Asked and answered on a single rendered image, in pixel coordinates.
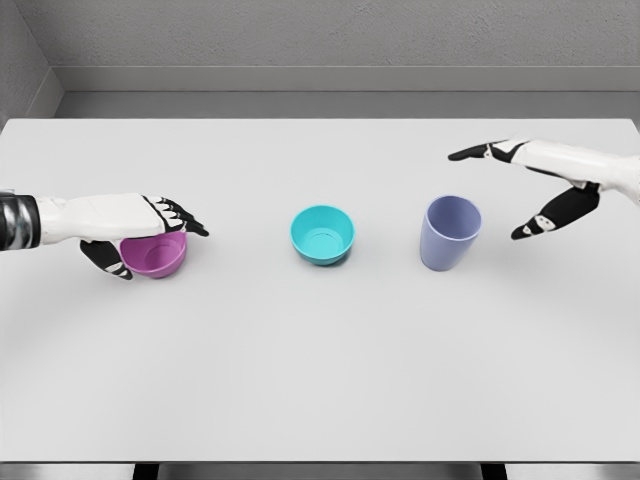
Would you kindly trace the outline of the purple bowl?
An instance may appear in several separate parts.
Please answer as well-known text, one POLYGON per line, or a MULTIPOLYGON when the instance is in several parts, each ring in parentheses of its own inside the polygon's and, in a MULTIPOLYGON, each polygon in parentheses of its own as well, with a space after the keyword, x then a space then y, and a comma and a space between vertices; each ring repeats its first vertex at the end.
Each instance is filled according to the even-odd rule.
POLYGON ((152 279, 166 278, 182 266, 187 252, 187 234, 169 232, 145 238, 123 239, 119 245, 125 265, 134 273, 152 279))

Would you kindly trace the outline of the turquoise bowl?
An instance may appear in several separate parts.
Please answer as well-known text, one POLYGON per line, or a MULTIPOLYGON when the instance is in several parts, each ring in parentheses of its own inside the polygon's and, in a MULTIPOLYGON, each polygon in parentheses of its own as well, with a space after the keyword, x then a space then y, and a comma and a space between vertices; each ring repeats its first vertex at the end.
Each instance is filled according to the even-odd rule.
POLYGON ((304 260, 316 266, 330 266, 350 253, 355 227, 343 210, 314 205, 296 214, 289 234, 294 249, 304 260))

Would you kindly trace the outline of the lavender cup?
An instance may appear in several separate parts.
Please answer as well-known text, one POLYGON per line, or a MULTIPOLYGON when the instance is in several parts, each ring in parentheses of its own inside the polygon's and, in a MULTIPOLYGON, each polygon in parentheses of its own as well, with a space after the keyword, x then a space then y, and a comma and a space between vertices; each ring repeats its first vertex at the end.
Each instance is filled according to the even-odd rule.
POLYGON ((445 195, 427 207, 421 227, 420 256, 434 271, 455 267, 469 251, 482 227, 478 207, 470 200, 445 195))

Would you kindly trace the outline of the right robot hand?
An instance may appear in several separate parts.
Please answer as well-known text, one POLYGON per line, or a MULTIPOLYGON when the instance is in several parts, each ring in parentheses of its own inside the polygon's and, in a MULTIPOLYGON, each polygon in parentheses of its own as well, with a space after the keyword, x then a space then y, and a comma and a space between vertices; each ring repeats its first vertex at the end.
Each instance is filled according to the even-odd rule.
POLYGON ((541 140, 501 140, 471 146, 448 155, 458 162, 490 158, 518 165, 542 175, 566 180, 570 188, 546 203, 526 223, 516 227, 513 240, 531 238, 562 229, 593 212, 607 182, 605 156, 584 149, 541 140))

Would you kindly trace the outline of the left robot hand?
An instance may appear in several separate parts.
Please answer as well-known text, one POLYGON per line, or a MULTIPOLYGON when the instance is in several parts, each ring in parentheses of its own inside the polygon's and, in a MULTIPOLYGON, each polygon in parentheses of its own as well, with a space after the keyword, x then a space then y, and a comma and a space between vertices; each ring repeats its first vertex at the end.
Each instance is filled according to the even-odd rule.
POLYGON ((116 240, 154 237, 171 232, 209 232, 193 214, 162 196, 137 193, 80 197, 68 201, 65 232, 80 240, 81 251, 98 268, 123 280, 133 274, 115 247, 116 240))

